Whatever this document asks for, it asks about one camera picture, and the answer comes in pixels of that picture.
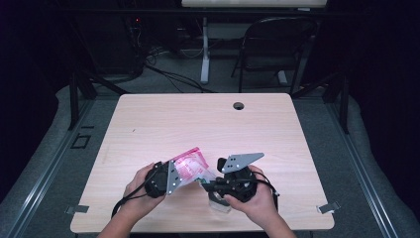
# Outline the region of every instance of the gray carpet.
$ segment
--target gray carpet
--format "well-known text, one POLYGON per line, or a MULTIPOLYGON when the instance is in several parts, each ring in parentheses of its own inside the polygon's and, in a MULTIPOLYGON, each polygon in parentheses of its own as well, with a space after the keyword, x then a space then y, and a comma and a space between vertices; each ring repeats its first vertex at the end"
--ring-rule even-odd
MULTIPOLYGON (((213 57, 222 52, 214 51, 213 57)), ((236 92, 238 78, 230 77, 234 59, 218 59, 211 61, 210 83, 206 88, 218 92, 236 92)), ((157 57, 156 67, 173 71, 199 81, 201 57, 189 59, 183 56, 163 54, 157 57)), ((270 75, 267 81, 275 83, 270 75)), ((176 93, 199 92, 189 86, 177 84, 176 89, 163 76, 145 69, 142 76, 136 80, 118 84, 122 88, 135 93, 176 93)), ((100 96, 89 103, 86 117, 74 129, 79 136, 90 136, 86 148, 71 149, 71 143, 66 146, 63 161, 54 177, 47 193, 38 206, 22 237, 74 237, 69 230, 72 216, 64 211, 69 205, 78 204, 84 185, 87 182, 96 154, 106 132, 113 110, 117 103, 115 93, 96 85, 100 96)), ((281 91, 278 88, 253 91, 281 91)), ((6 237, 19 215, 19 210, 25 202, 31 188, 38 177, 49 165, 60 142, 66 136, 69 125, 68 88, 57 94, 60 108, 51 129, 40 145, 34 157, 28 164, 22 176, 0 205, 1 233, 6 237)), ((321 183, 324 186, 327 199, 338 201, 342 208, 334 214, 336 225, 328 231, 315 231, 314 237, 382 237, 382 233, 371 212, 368 201, 355 176, 350 163, 350 154, 341 138, 339 128, 335 126, 334 116, 328 111, 330 105, 325 105, 320 93, 315 91, 306 99, 294 100, 305 137, 318 170, 321 183)), ((389 218, 399 237, 420 237, 420 226, 412 212, 398 199, 386 180, 386 176, 377 167, 369 149, 368 138, 359 115, 357 103, 351 100, 349 128, 351 137, 358 148, 367 167, 367 171, 375 185, 389 218)), ((298 237, 309 237, 309 232, 296 231, 298 237)), ((96 234, 80 234, 79 237, 95 237, 96 234)))

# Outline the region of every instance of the chair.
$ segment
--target chair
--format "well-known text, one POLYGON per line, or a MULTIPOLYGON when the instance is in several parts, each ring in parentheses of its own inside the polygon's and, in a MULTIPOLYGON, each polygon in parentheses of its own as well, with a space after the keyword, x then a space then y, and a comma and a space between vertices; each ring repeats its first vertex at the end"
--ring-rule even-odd
POLYGON ((305 17, 275 17, 259 20, 247 29, 238 59, 232 71, 240 69, 239 92, 242 92, 245 71, 294 70, 289 94, 299 70, 303 45, 315 34, 317 23, 305 17))

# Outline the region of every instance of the person's hand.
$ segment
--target person's hand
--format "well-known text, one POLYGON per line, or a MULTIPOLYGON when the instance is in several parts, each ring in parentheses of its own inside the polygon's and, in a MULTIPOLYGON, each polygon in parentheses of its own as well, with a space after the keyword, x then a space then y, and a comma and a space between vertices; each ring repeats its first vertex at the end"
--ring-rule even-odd
MULTIPOLYGON (((255 166, 249 166, 253 172, 263 173, 255 166)), ((257 179, 265 180, 262 175, 255 174, 257 179)), ((244 212, 256 225, 261 227, 270 238, 294 238, 284 219, 275 209, 271 189, 262 183, 257 185, 257 193, 251 200, 241 202, 232 195, 226 194, 225 200, 234 208, 244 212)))
MULTIPOLYGON (((137 171, 133 180, 127 184, 126 190, 124 191, 124 196, 130 194, 134 191, 137 187, 139 187, 144 181, 145 177, 148 172, 153 168, 155 164, 150 164, 139 171, 137 171)), ((135 193, 132 197, 144 195, 146 194, 146 190, 144 187, 140 189, 137 193, 135 193)), ((142 219, 144 216, 149 214, 157 205, 159 205, 164 200, 164 195, 152 198, 148 195, 134 198, 128 200, 124 205, 121 206, 119 213, 124 213, 133 221, 137 222, 142 219)))
MULTIPOLYGON (((253 172, 263 173, 262 170, 255 166, 249 166, 249 168, 253 172)), ((265 180, 263 176, 259 174, 255 175, 257 179, 265 180)), ((256 195, 247 202, 241 202, 229 194, 226 194, 224 198, 234 209, 247 214, 256 225, 262 228, 267 220, 278 216, 272 199, 271 189, 265 184, 259 183, 256 195)))

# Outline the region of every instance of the tape piece on table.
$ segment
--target tape piece on table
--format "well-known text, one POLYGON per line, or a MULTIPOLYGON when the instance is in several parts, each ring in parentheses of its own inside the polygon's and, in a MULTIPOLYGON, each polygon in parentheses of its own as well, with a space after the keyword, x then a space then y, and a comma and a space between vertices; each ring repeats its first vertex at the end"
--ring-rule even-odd
POLYGON ((74 215, 76 212, 86 213, 88 209, 89 206, 84 205, 68 206, 64 213, 74 215))
POLYGON ((329 203, 329 204, 326 204, 326 205, 323 205, 323 206, 316 206, 316 208, 317 208, 318 212, 321 212, 322 214, 325 214, 327 212, 328 213, 334 213, 336 210, 340 209, 341 206, 337 201, 335 201, 333 203, 329 203))

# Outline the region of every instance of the person's arm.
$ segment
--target person's arm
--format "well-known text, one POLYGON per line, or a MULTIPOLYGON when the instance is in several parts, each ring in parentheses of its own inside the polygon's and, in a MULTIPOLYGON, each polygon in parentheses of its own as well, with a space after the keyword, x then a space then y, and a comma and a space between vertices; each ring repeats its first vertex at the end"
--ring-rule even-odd
MULTIPOLYGON (((263 171, 257 167, 249 167, 253 172, 263 173, 263 171)), ((256 177, 257 179, 264 180, 264 177, 259 174, 256 174, 256 177)), ((226 194, 224 198, 234 209, 247 214, 247 216, 256 225, 260 226, 270 238, 296 237, 275 209, 271 190, 265 184, 259 183, 256 195, 247 202, 241 202, 229 194, 226 194)))
MULTIPOLYGON (((124 196, 130 194, 145 181, 148 171, 154 164, 150 164, 137 171, 134 179, 126 186, 124 196)), ((140 189, 134 196, 146 194, 144 188, 140 189)), ((128 237, 134 225, 151 212, 159 203, 164 200, 164 196, 152 198, 143 196, 128 200, 121 206, 120 210, 112 217, 111 221, 105 226, 98 237, 128 237)))

